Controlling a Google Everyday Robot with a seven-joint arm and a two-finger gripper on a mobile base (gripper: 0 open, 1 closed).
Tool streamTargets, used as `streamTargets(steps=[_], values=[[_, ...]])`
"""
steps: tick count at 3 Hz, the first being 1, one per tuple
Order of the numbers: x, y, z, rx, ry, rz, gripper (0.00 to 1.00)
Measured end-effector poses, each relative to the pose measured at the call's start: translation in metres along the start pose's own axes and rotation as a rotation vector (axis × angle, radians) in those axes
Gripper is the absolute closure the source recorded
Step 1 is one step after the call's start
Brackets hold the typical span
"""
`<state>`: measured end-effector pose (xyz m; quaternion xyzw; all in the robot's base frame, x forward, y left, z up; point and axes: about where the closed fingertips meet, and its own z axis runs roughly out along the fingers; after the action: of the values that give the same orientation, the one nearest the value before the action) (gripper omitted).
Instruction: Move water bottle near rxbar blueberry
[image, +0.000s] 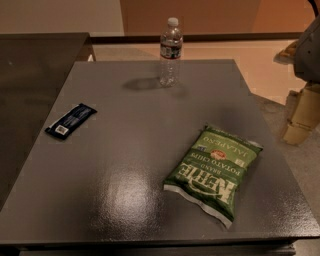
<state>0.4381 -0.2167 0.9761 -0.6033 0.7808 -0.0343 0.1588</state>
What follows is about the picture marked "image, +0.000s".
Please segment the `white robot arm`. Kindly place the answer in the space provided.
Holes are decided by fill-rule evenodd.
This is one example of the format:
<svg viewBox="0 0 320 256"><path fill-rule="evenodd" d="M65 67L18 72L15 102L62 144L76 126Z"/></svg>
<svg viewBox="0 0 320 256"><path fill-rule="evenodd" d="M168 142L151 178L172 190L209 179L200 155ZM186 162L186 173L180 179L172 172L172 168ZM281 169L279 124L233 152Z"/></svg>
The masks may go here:
<svg viewBox="0 0 320 256"><path fill-rule="evenodd" d="M298 40L294 73L306 85L299 93L291 91L288 96L289 115L282 139L299 145L320 123L320 15Z"/></svg>

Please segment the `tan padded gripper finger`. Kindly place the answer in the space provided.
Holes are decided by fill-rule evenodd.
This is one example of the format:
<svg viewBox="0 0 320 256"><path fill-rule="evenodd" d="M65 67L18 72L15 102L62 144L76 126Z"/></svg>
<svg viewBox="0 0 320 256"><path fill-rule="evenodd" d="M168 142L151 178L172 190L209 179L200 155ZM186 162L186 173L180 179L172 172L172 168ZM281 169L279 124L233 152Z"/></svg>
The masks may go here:
<svg viewBox="0 0 320 256"><path fill-rule="evenodd" d="M299 92L290 91L282 139L291 145L303 143L320 124L320 85L307 83Z"/></svg>

